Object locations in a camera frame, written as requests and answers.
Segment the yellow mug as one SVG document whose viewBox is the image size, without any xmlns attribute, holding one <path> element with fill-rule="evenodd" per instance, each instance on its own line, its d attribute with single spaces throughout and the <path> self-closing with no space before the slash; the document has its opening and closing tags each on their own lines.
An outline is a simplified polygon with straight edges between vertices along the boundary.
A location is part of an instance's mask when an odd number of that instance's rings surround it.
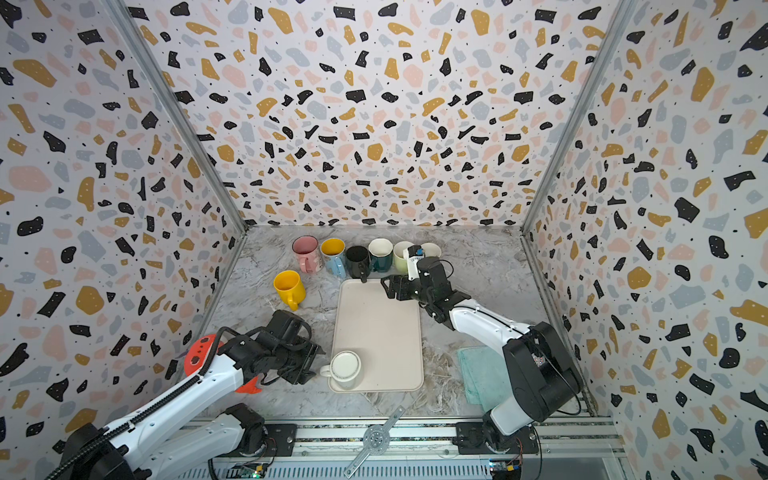
<svg viewBox="0 0 768 480">
<path fill-rule="evenodd" d="M 306 298 L 306 290 L 297 271 L 285 270 L 275 276 L 273 287 L 281 301 L 292 311 L 297 311 Z"/>
</svg>

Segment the pink mug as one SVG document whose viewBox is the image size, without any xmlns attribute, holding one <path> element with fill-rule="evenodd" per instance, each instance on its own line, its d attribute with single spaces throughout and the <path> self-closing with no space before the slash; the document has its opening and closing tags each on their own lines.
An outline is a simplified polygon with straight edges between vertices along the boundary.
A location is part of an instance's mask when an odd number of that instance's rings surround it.
<svg viewBox="0 0 768 480">
<path fill-rule="evenodd" d="M 292 243 L 292 252 L 296 256 L 299 269 L 303 273 L 312 274 L 321 271 L 324 267 L 320 242 L 311 235 L 296 238 Z"/>
</svg>

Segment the blue butterfly mug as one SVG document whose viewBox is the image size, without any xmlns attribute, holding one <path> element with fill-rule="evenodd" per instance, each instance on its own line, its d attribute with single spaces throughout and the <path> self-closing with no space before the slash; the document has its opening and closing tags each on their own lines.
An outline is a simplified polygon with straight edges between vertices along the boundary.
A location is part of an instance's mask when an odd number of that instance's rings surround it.
<svg viewBox="0 0 768 480">
<path fill-rule="evenodd" d="M 329 238 L 322 242 L 320 250 L 323 255 L 325 267 L 328 271 L 333 276 L 345 280 L 347 278 L 345 242 L 338 238 Z"/>
</svg>

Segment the grey mug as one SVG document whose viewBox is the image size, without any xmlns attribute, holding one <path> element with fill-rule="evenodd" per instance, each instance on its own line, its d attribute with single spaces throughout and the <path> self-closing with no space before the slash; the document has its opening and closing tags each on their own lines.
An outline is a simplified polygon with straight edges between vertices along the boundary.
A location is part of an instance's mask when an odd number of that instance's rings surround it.
<svg viewBox="0 0 768 480">
<path fill-rule="evenodd" d="M 421 244 L 421 248 L 423 250 L 425 257 L 436 257 L 440 258 L 442 256 L 442 249 L 439 245 L 432 243 L 432 242 L 425 242 Z"/>
</svg>

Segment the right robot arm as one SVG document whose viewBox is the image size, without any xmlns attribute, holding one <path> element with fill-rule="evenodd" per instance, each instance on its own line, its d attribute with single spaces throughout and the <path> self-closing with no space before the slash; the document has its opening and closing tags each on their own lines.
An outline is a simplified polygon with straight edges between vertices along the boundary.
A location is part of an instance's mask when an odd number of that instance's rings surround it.
<svg viewBox="0 0 768 480">
<path fill-rule="evenodd" d="M 481 442 L 486 447 L 508 451 L 517 445 L 513 436 L 520 429 L 545 421 L 578 397 L 583 388 L 578 369 L 549 323 L 516 322 L 482 306 L 453 288 L 436 257 L 418 260 L 416 271 L 414 278 L 382 278 L 387 297 L 417 301 L 437 323 L 479 340 L 504 361 L 511 393 L 483 416 Z"/>
</svg>

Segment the dark green mug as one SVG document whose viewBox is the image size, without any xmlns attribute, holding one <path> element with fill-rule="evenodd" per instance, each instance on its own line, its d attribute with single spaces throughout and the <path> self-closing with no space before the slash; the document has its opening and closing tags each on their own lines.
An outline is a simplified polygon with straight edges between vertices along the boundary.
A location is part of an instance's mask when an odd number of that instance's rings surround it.
<svg viewBox="0 0 768 480">
<path fill-rule="evenodd" d="M 390 240 L 374 239 L 369 243 L 368 251 L 373 272 L 385 273 L 391 269 L 394 259 L 394 245 Z"/>
</svg>

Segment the white mug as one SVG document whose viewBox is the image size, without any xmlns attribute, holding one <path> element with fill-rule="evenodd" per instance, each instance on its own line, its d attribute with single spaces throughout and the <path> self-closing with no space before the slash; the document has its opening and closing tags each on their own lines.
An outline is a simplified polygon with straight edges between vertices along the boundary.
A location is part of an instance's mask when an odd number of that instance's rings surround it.
<svg viewBox="0 0 768 480">
<path fill-rule="evenodd" d="M 362 360 L 354 351 L 340 351 L 328 365 L 320 368 L 319 374 L 332 380 L 342 390 L 352 390 L 362 378 Z"/>
</svg>

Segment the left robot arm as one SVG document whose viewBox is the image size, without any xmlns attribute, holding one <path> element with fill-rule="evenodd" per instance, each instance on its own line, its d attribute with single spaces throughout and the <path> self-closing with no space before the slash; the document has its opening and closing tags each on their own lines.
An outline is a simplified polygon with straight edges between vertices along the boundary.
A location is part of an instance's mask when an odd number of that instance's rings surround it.
<svg viewBox="0 0 768 480">
<path fill-rule="evenodd" d="M 221 398 L 269 385 L 267 375 L 304 385 L 323 349 L 311 326 L 277 310 L 267 325 L 239 333 L 222 327 L 201 338 L 185 359 L 186 378 L 154 400 L 103 427 L 86 423 L 66 440 L 52 479 L 171 479 L 217 456 L 274 456 L 279 443 L 248 405 L 225 409 L 192 431 L 182 429 Z"/>
</svg>

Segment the light green mug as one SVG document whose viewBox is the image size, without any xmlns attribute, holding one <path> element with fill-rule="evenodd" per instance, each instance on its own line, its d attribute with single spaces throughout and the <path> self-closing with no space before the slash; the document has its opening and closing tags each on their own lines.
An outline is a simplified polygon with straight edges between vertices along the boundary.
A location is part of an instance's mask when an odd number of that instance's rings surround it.
<svg viewBox="0 0 768 480">
<path fill-rule="evenodd" d="M 410 241 L 400 241 L 393 247 L 394 267 L 398 274 L 406 275 L 408 273 L 406 253 L 407 249 L 412 245 L 413 243 Z"/>
</svg>

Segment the black mug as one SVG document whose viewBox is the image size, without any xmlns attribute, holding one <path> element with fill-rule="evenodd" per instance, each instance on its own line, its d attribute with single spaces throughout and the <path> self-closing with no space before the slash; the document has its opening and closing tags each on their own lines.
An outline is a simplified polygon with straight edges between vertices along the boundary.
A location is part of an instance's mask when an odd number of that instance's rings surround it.
<svg viewBox="0 0 768 480">
<path fill-rule="evenodd" d="M 371 271 L 371 256 L 369 250 L 364 246 L 351 246 L 345 252 L 346 270 L 353 279 L 358 279 L 366 283 Z"/>
</svg>

